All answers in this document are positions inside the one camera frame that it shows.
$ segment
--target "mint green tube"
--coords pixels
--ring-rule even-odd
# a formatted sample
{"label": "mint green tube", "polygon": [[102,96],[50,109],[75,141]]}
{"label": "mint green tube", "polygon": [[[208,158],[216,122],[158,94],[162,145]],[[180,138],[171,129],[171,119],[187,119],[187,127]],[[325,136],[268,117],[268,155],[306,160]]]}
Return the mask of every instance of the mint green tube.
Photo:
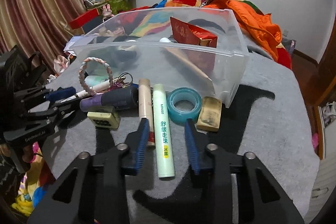
{"label": "mint green tube", "polygon": [[163,85],[153,86],[153,110],[157,173],[159,178],[175,176],[171,146],[166,91]]}

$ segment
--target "transparent plastic container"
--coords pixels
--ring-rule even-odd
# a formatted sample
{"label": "transparent plastic container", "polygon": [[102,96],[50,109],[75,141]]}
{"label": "transparent plastic container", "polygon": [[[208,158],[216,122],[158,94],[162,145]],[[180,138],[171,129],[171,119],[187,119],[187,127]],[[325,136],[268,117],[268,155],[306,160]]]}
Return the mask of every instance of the transparent plastic container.
{"label": "transparent plastic container", "polygon": [[[177,43],[170,17],[218,36],[217,47]],[[160,42],[163,37],[171,42]],[[83,36],[73,46],[79,60],[105,60],[117,77],[129,72],[134,83],[148,78],[167,91],[189,87],[229,107],[245,71],[248,50],[232,10],[158,8],[121,13]],[[105,68],[88,63],[89,75],[103,76]]]}

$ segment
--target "finger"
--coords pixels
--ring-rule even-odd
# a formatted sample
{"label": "finger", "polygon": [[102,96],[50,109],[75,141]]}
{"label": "finger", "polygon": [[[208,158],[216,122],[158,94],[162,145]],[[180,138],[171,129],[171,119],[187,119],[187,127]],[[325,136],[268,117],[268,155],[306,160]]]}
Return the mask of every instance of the finger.
{"label": "finger", "polygon": [[0,144],[0,150],[4,154],[4,156],[6,156],[6,157],[10,157],[11,156],[11,152],[8,149],[8,147],[7,147],[6,144]]}
{"label": "finger", "polygon": [[22,160],[24,162],[29,163],[33,157],[34,157],[34,152],[33,152],[33,146],[32,145],[28,145],[26,147],[23,148],[23,156],[22,156]]}

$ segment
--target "braided hair tie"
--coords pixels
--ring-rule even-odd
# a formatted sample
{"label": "braided hair tie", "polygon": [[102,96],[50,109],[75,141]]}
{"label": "braided hair tie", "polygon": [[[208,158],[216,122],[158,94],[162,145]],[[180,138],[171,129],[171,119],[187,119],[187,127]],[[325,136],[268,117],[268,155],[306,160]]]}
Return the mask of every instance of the braided hair tie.
{"label": "braided hair tie", "polygon": [[113,80],[113,74],[112,74],[112,70],[111,67],[108,63],[106,63],[104,60],[100,59],[100,58],[96,58],[96,57],[88,57],[86,58],[83,63],[82,66],[80,67],[79,71],[78,71],[78,78],[79,78],[79,82],[81,83],[83,89],[90,94],[91,96],[94,96],[97,94],[97,92],[95,92],[92,88],[90,88],[87,83],[85,83],[85,77],[84,77],[84,73],[86,71],[86,67],[87,67],[87,63],[90,61],[96,61],[102,65],[105,66],[107,74],[109,76],[109,81],[110,81],[110,87],[112,87],[114,85],[114,80]]}

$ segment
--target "metal bolt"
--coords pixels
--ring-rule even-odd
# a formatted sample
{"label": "metal bolt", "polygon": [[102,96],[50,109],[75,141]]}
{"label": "metal bolt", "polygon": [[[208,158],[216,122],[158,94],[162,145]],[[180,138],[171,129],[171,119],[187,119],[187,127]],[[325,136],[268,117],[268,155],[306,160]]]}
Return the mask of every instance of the metal bolt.
{"label": "metal bolt", "polygon": [[248,158],[249,160],[255,159],[255,153],[253,152],[246,152],[245,157]]}
{"label": "metal bolt", "polygon": [[81,160],[85,160],[86,158],[88,158],[88,156],[90,156],[90,154],[88,152],[81,152],[78,155],[78,158],[80,158]]}
{"label": "metal bolt", "polygon": [[120,143],[117,145],[118,150],[126,150],[128,148],[128,145],[126,143]]}
{"label": "metal bolt", "polygon": [[218,146],[215,145],[214,143],[209,143],[207,145],[207,149],[210,150],[210,151],[213,151],[213,150],[217,150]]}

